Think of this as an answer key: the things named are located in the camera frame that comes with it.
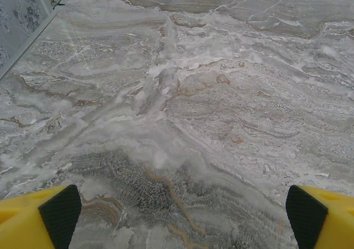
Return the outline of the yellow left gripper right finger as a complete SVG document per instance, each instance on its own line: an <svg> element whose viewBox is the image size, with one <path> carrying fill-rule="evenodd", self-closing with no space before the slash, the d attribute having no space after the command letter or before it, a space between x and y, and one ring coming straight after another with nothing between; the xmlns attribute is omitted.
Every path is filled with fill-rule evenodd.
<svg viewBox="0 0 354 249"><path fill-rule="evenodd" d="M286 212L300 249L353 249L353 197L292 185Z"/></svg>

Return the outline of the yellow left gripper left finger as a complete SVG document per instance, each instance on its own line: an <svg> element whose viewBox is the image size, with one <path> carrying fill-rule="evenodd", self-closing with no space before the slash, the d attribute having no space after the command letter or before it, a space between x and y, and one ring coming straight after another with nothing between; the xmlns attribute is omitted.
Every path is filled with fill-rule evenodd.
<svg viewBox="0 0 354 249"><path fill-rule="evenodd" d="M76 185L1 201L1 248L68 248L81 213Z"/></svg>

